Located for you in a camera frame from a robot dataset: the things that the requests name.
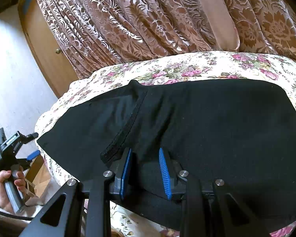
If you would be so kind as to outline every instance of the blue grip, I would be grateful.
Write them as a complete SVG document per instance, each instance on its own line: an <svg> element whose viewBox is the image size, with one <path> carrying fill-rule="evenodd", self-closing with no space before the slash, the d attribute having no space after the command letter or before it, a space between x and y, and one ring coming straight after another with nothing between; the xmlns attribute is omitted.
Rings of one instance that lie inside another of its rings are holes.
<svg viewBox="0 0 296 237"><path fill-rule="evenodd" d="M162 181L163 181L163 187L164 187L164 192L166 196L168 197L168 200L171 200L172 198L172 190L171 190L171 178L170 174L168 171L168 166L167 162L169 163L170 159L166 159L163 153L163 149L159 149L159 165L160 165L160 170L161 170L161 176L162 176Z"/></svg>
<svg viewBox="0 0 296 237"><path fill-rule="evenodd" d="M41 154L41 152L39 150L36 150L36 151L32 152L30 155L28 155L26 160L31 161L31 160L35 159L40 154Z"/></svg>
<svg viewBox="0 0 296 237"><path fill-rule="evenodd" d="M130 171L130 156L132 153L132 149L129 149L128 154L127 154L127 158L126 158L126 162L125 162L125 166L124 166L124 170L123 170L123 174L122 174L122 184L121 184L121 192L120 192L120 196L121 199L124 199L124 189L126 188L125 185L127 184L128 181L128 177L129 177L129 171Z"/></svg>

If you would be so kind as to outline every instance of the black cloth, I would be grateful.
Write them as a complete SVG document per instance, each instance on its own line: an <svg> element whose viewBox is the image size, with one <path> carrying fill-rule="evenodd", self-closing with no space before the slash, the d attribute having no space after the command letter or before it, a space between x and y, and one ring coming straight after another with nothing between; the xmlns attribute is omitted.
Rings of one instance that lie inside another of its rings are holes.
<svg viewBox="0 0 296 237"><path fill-rule="evenodd" d="M124 147L135 160L130 183L142 195L127 209L179 229L180 205L166 200L160 147L200 179L224 179L269 231L296 220L296 111L285 91L256 80L143 86L130 81L70 108L38 144L80 181Z"/></svg>

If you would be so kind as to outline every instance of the black handheld device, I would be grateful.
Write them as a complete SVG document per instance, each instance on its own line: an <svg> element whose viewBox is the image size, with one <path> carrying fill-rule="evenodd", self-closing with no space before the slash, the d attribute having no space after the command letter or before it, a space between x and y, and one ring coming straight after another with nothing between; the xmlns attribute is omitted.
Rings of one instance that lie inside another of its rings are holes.
<svg viewBox="0 0 296 237"><path fill-rule="evenodd" d="M25 207L25 203L14 184L17 179L16 172L20 170L20 166L24 170L28 169L31 163L27 159L17 159L15 156L23 144L27 144L37 137L38 133L23 135L17 131L7 139L3 128L0 128L0 171L11 170L12 172L10 178L4 182L4 186L15 214L20 214Z"/></svg>

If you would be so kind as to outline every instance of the human hand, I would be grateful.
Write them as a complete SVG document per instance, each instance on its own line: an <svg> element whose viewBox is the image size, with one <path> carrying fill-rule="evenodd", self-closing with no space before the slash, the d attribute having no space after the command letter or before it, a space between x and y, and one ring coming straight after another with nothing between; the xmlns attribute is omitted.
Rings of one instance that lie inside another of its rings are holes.
<svg viewBox="0 0 296 237"><path fill-rule="evenodd" d="M16 173L18 179L14 181L14 184L18 188L19 191L25 192L25 180L23 174L23 168L20 168L21 171ZM7 212L13 214L13 208L8 198L6 189L4 187L4 181L7 180L11 176L11 170L8 171L0 171L0 208L4 209Z"/></svg>

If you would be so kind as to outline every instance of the white wall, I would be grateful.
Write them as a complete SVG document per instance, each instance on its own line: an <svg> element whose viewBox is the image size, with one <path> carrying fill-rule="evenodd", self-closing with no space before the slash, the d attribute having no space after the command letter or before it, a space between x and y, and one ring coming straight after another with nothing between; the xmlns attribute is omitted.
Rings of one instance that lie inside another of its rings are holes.
<svg viewBox="0 0 296 237"><path fill-rule="evenodd" d="M7 138L17 130L34 132L39 116L56 100L27 45L14 5L0 14L0 128ZM26 144L18 157L36 149L34 142Z"/></svg>

